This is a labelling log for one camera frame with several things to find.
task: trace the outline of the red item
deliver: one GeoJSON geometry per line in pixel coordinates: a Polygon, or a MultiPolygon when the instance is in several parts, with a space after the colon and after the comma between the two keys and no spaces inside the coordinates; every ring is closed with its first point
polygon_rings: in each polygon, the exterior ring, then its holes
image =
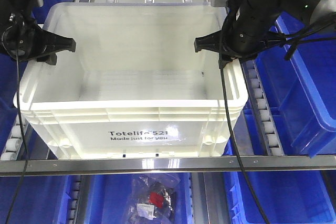
{"type": "Polygon", "coordinates": [[[149,196],[149,202],[156,205],[158,208],[162,208],[163,200],[163,196],[157,193],[151,193],[149,196]]]}

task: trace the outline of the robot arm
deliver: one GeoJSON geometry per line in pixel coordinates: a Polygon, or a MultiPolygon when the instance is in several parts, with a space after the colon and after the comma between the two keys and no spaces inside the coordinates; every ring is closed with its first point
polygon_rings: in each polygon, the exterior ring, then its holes
{"type": "Polygon", "coordinates": [[[73,39],[42,30],[31,17],[33,7],[41,5],[41,0],[0,0],[1,54],[18,61],[36,59],[55,65],[56,52],[75,52],[73,39]]]}
{"type": "Polygon", "coordinates": [[[230,12],[222,30],[195,40],[196,52],[219,52],[224,63],[237,58],[241,62],[255,59],[263,50],[286,44],[284,34],[269,31],[283,11],[307,26],[306,35],[317,22],[321,30],[334,25],[336,20],[336,0],[228,0],[228,5],[230,12]]]}

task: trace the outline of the metal frame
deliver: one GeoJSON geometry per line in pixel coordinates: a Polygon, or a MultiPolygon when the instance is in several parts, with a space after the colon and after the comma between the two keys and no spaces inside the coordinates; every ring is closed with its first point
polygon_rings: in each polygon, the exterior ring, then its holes
{"type": "Polygon", "coordinates": [[[195,224],[230,224],[221,173],[192,173],[191,190],[195,224]]]}
{"type": "MultiPolygon", "coordinates": [[[[80,0],[80,2],[92,2],[92,0],[80,0]]],[[[336,156],[334,155],[314,158],[307,156],[243,156],[242,161],[247,171],[336,169],[336,156]]],[[[0,161],[0,176],[20,176],[24,162],[0,161]]],[[[237,157],[32,160],[28,163],[26,175],[225,171],[240,171],[237,157]]]]}

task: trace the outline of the black cable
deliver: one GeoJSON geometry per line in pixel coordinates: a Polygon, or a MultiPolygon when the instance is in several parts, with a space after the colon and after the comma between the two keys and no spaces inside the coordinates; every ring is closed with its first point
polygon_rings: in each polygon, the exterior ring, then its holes
{"type": "Polygon", "coordinates": [[[25,165],[24,165],[23,171],[22,171],[21,176],[20,176],[20,180],[19,180],[19,182],[18,182],[18,184],[16,186],[14,195],[12,197],[11,205],[10,205],[9,210],[7,212],[7,218],[6,218],[6,222],[5,222],[6,224],[9,223],[9,219],[10,219],[10,216],[11,216],[12,211],[13,211],[14,203],[15,203],[16,198],[18,196],[18,193],[19,193],[19,191],[21,189],[21,186],[22,186],[22,183],[23,183],[26,171],[27,171],[28,161],[29,161],[29,151],[28,151],[28,146],[27,146],[27,142],[26,142],[26,139],[25,139],[25,133],[24,133],[24,129],[23,129],[21,109],[20,109],[20,71],[19,71],[18,51],[16,50],[15,52],[16,52],[16,72],[17,72],[16,103],[17,103],[17,110],[18,110],[20,131],[21,131],[21,135],[22,135],[22,142],[23,142],[23,145],[24,145],[24,148],[25,148],[25,152],[26,152],[26,160],[25,160],[25,165]]]}
{"type": "Polygon", "coordinates": [[[336,37],[326,37],[326,38],[317,38],[317,39],[306,39],[306,40],[301,40],[301,41],[299,41],[298,44],[306,44],[306,43],[320,42],[320,41],[327,41],[327,40],[336,40],[336,37]]]}
{"type": "Polygon", "coordinates": [[[264,222],[266,224],[270,224],[267,216],[266,216],[266,213],[265,211],[263,210],[262,206],[261,206],[261,203],[256,195],[256,192],[254,191],[253,189],[253,186],[252,186],[252,183],[248,177],[248,174],[244,168],[244,165],[243,165],[243,161],[240,157],[240,154],[239,154],[239,150],[238,150],[238,147],[237,147],[237,142],[236,142],[236,139],[235,139],[235,136],[234,136],[234,132],[233,132],[233,129],[232,129],[232,125],[231,125],[231,120],[230,120],[230,114],[229,114],[229,108],[228,108],[228,103],[227,103],[227,94],[226,94],[226,88],[225,88],[225,79],[224,79],[224,68],[223,68],[223,64],[221,63],[222,61],[220,60],[219,61],[219,67],[220,67],[220,75],[221,75],[221,79],[222,79],[222,87],[223,87],[223,97],[224,97],[224,103],[225,103],[225,112],[226,112],[226,117],[227,117],[227,125],[229,127],[229,131],[230,131],[230,135],[231,135],[231,140],[232,140],[232,144],[233,144],[233,147],[234,147],[234,150],[235,150],[235,153],[236,153],[236,156],[237,156],[237,160],[238,160],[238,163],[239,163],[239,167],[240,167],[240,170],[245,178],[245,181],[247,183],[247,186],[248,186],[248,189],[250,190],[251,194],[252,194],[252,197],[258,207],[258,210],[264,220],[264,222]]]}
{"type": "Polygon", "coordinates": [[[228,107],[228,101],[227,101],[227,94],[226,94],[226,87],[225,87],[225,78],[224,78],[224,67],[223,66],[223,61],[222,61],[222,54],[223,54],[223,39],[224,39],[224,32],[228,29],[228,24],[230,23],[230,20],[235,18],[236,16],[236,13],[237,13],[238,10],[233,10],[231,12],[228,13],[227,15],[227,18],[225,19],[224,23],[223,23],[223,26],[222,26],[222,29],[220,31],[220,36],[219,36],[219,69],[220,69],[220,75],[221,75],[221,79],[222,79],[222,88],[223,88],[223,99],[224,99],[224,104],[225,104],[225,113],[226,113],[226,117],[227,117],[227,125],[228,125],[228,128],[229,128],[229,132],[230,132],[230,135],[231,135],[231,140],[232,140],[232,144],[233,144],[233,148],[234,148],[234,151],[236,153],[236,156],[237,156],[237,160],[238,160],[238,163],[239,163],[239,167],[240,167],[240,170],[245,178],[245,181],[247,183],[247,186],[248,186],[248,189],[250,190],[251,194],[252,194],[252,197],[257,205],[257,208],[265,222],[265,224],[270,224],[267,216],[266,216],[266,213],[264,211],[264,209],[262,208],[261,206],[261,203],[257,197],[257,194],[256,192],[254,191],[253,189],[253,186],[252,186],[252,183],[251,183],[251,180],[249,179],[248,177],[248,174],[244,168],[244,165],[243,165],[243,161],[240,157],[240,154],[239,154],[239,150],[238,150],[238,146],[237,146],[237,142],[236,142],[236,139],[235,139],[235,136],[234,136],[234,132],[233,132],[233,129],[232,129],[232,125],[231,125],[231,119],[230,119],[230,113],[229,113],[229,107],[228,107]]]}
{"type": "Polygon", "coordinates": [[[335,23],[335,19],[336,19],[336,13],[329,13],[321,18],[319,18],[318,20],[316,20],[314,23],[302,28],[301,30],[297,31],[296,33],[294,34],[285,34],[284,36],[286,38],[292,38],[292,37],[298,37],[298,36],[304,36],[304,37],[307,37],[307,32],[309,30],[312,30],[314,29],[314,27],[318,27],[319,26],[324,26],[324,25],[331,25],[333,23],[335,23]]]}
{"type": "Polygon", "coordinates": [[[290,44],[292,41],[300,41],[300,40],[302,40],[302,39],[304,39],[304,38],[307,38],[308,36],[311,36],[311,35],[313,35],[313,34],[318,33],[319,31],[324,30],[325,28],[327,28],[327,27],[330,26],[331,24],[332,24],[332,23],[324,24],[323,26],[318,27],[318,28],[316,28],[315,30],[312,30],[312,31],[310,31],[310,32],[306,32],[306,33],[304,33],[304,34],[302,34],[302,35],[300,35],[300,36],[291,38],[291,39],[289,39],[289,40],[286,41],[286,44],[290,44]]]}

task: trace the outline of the plastic bag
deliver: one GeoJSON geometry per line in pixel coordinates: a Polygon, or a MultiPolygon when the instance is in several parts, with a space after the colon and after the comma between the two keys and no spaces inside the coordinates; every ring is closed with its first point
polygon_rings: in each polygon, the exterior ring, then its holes
{"type": "Polygon", "coordinates": [[[124,213],[124,224],[173,224],[177,174],[136,174],[124,213]]]}

